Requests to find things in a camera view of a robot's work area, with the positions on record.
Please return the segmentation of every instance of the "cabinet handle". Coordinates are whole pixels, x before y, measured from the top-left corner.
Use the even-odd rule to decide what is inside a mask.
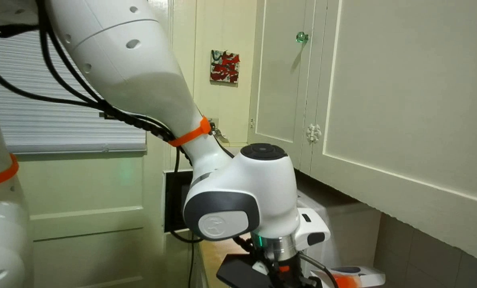
[[[299,34],[296,34],[296,42],[301,47],[304,47],[309,42],[309,34],[306,34],[306,32],[301,31]]]
[[[306,128],[306,138],[309,143],[318,143],[322,138],[320,125],[309,125]]]

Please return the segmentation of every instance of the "wall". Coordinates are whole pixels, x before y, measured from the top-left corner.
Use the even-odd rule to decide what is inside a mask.
[[[237,149],[246,143],[256,4],[150,0],[194,100]],[[210,50],[240,53],[237,87],[211,85]],[[38,287],[184,287],[189,250],[163,234],[163,172],[173,149],[147,138],[141,156],[21,157]]]
[[[477,288],[477,260],[383,216],[375,266],[387,288]]]

